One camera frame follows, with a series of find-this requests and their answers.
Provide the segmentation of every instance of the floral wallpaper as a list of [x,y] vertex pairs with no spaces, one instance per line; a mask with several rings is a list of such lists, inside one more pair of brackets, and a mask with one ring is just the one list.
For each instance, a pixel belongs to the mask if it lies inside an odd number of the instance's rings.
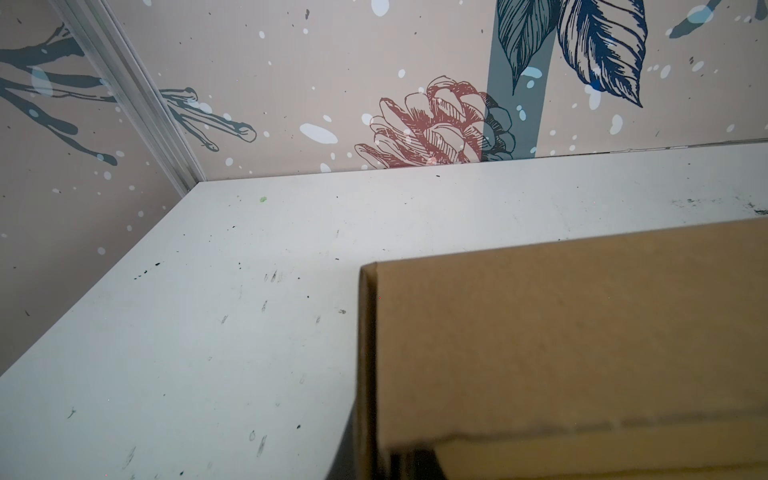
[[45,0],[0,3],[0,374],[179,201]]
[[212,180],[768,137],[765,0],[108,2]]

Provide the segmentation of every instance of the cardboard box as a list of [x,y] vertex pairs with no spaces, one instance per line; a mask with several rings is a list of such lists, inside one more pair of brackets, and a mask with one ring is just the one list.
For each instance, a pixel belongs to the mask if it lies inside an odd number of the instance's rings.
[[768,219],[374,263],[359,286],[359,480],[768,478]]

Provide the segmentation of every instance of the metal corner profile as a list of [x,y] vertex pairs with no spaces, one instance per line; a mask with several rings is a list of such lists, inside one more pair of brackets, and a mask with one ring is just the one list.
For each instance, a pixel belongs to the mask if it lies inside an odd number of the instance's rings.
[[104,0],[49,0],[179,195],[205,173]]

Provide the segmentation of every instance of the red flower drawing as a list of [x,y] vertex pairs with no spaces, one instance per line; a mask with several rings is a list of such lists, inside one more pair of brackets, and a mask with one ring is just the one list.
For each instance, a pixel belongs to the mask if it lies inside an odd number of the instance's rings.
[[512,119],[485,92],[466,81],[436,78],[426,92],[406,97],[406,108],[382,98],[371,120],[376,147],[355,150],[374,168],[511,160]]

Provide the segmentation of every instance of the white table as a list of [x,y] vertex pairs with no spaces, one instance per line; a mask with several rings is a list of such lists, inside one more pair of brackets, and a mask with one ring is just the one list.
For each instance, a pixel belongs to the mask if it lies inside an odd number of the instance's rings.
[[755,217],[767,158],[199,184],[0,377],[0,478],[325,478],[354,400],[361,265]]

